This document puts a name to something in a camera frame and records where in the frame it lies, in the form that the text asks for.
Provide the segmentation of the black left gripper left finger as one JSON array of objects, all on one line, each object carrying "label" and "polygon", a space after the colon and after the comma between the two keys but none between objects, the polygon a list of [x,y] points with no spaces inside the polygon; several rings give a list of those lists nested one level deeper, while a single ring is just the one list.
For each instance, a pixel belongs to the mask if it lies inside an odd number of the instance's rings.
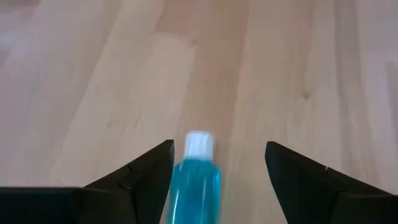
[{"label": "black left gripper left finger", "polygon": [[79,195],[77,223],[159,223],[174,165],[168,139],[114,172],[88,184]]}]

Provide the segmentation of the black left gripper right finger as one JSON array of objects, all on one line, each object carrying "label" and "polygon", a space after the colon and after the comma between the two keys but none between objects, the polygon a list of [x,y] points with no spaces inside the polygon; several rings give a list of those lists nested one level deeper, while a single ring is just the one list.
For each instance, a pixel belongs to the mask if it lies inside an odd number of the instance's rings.
[{"label": "black left gripper right finger", "polygon": [[274,141],[264,158],[288,223],[397,223],[396,195]]}]

